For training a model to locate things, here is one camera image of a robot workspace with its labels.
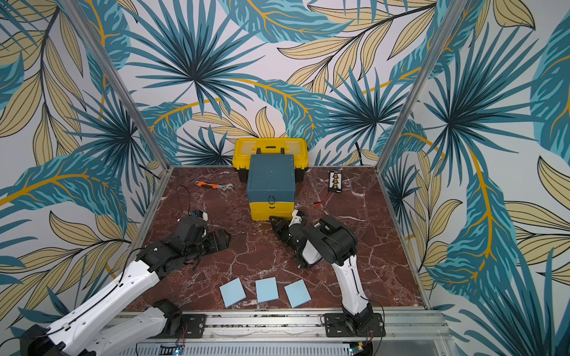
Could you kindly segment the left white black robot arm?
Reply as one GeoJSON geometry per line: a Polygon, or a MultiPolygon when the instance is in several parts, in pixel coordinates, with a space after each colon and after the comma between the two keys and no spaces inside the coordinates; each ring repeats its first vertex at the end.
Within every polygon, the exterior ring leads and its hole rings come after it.
{"type": "Polygon", "coordinates": [[[48,327],[31,326],[19,338],[21,355],[116,355],[158,335],[178,337],[187,327],[167,299],[137,317],[108,328],[121,311],[171,273],[228,249],[231,235],[209,231],[206,216],[182,218],[175,231],[138,249],[123,272],[86,302],[48,327]]]}

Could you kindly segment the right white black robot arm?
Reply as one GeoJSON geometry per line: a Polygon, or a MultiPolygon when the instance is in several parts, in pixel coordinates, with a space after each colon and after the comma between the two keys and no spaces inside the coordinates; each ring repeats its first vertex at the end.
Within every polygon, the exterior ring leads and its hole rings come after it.
{"type": "Polygon", "coordinates": [[[310,269],[321,261],[332,266],[341,290],[341,311],[324,315],[328,338],[384,338],[384,313],[375,313],[359,276],[354,232],[329,215],[311,225],[297,210],[289,219],[271,216],[269,221],[279,240],[294,251],[298,267],[310,269]]]}

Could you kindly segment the teal yellow drawer cabinet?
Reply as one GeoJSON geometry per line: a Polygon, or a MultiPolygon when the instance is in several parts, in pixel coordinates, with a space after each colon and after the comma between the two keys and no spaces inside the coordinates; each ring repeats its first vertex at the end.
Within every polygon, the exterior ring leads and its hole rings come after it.
{"type": "Polygon", "coordinates": [[[293,155],[251,156],[246,195],[253,221],[269,221],[270,217],[291,218],[295,209],[295,190],[293,155]]]}

